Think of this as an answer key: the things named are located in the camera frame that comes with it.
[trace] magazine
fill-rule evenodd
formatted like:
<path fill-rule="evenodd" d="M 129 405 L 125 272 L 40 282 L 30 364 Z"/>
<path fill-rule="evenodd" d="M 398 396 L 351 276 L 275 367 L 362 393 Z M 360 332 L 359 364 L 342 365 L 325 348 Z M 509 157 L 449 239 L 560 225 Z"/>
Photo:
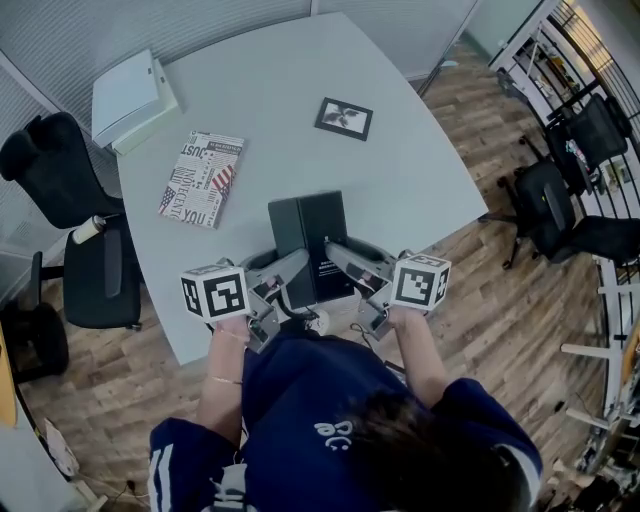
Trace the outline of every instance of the magazine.
<path fill-rule="evenodd" d="M 193 131 L 182 147 L 158 213 L 215 229 L 229 197 L 244 139 Z"/>

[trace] hand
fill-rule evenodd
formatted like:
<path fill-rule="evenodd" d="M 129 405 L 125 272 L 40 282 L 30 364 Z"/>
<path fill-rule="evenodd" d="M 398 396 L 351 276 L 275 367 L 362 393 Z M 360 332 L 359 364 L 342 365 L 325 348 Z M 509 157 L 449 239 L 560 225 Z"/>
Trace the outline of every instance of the hand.
<path fill-rule="evenodd" d="M 216 322 L 216 329 L 234 334 L 235 336 L 249 337 L 249 326 L 246 315 L 232 316 Z"/>
<path fill-rule="evenodd" d="M 414 320 L 426 322 L 421 310 L 404 306 L 391 306 L 389 309 L 389 323 L 396 329 L 406 327 L 408 322 Z"/>

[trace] floor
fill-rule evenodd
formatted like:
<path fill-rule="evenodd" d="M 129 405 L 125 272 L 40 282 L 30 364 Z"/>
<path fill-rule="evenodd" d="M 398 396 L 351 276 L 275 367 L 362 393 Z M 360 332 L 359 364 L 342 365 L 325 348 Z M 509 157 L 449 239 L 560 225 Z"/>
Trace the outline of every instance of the floor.
<path fill-rule="evenodd" d="M 495 182 L 533 161 L 517 139 L 536 132 L 535 119 L 501 95 L 493 74 L 467 47 L 458 45 L 451 58 L 460 65 L 442 71 L 425 103 L 490 210 L 507 210 Z M 572 461 L 588 434 L 564 412 L 555 413 L 556 404 L 580 408 L 582 400 L 593 413 L 601 408 L 603 364 L 559 352 L 564 342 L 597 343 L 589 334 L 599 313 L 597 274 L 586 255 L 552 266 L 532 260 L 528 246 L 505 272 L 501 264 L 513 234 L 508 225 L 473 223 L 430 248 L 450 259 L 453 271 L 447 299 L 429 323 L 447 368 L 478 379 L 532 436 L 549 468 L 557 457 Z M 59 285 L 46 297 L 61 308 Z M 87 483 L 110 496 L 127 479 L 146 493 L 149 431 L 170 415 L 193 417 L 203 377 L 201 361 L 178 366 L 146 293 L 141 321 L 139 333 L 67 324 L 68 371 L 21 386 L 38 423 L 48 417 L 58 426 Z M 399 362 L 393 339 L 384 351 Z M 123 496 L 114 510 L 137 507 Z"/>

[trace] white tabletop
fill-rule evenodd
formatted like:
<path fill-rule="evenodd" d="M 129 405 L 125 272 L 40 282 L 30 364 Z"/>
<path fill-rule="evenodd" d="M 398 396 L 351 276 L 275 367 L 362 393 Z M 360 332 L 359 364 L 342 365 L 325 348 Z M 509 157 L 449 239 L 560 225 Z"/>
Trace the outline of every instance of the white tabletop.
<path fill-rule="evenodd" d="M 392 254 L 423 249 L 487 211 L 422 100 L 343 14 L 242 34 L 165 72 L 184 114 L 118 166 L 145 282 L 181 364 L 206 354 L 209 335 L 186 313 L 180 273 L 274 247 L 270 201 L 339 189 L 349 235 Z M 325 97 L 373 110 L 366 142 L 314 127 Z M 215 231 L 157 213 L 191 130 L 246 139 Z"/>

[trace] framed picture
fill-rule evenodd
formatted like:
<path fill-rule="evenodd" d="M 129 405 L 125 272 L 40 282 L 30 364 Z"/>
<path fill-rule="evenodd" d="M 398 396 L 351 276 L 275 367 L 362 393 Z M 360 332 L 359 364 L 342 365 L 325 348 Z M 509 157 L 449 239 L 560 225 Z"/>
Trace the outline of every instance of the framed picture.
<path fill-rule="evenodd" d="M 603 175 L 612 192 L 618 190 L 618 184 L 629 183 L 633 179 L 629 168 L 620 157 L 613 157 L 611 161 L 602 164 Z"/>
<path fill-rule="evenodd" d="M 373 110 L 325 98 L 318 112 L 315 127 L 354 139 L 367 140 L 372 117 Z"/>

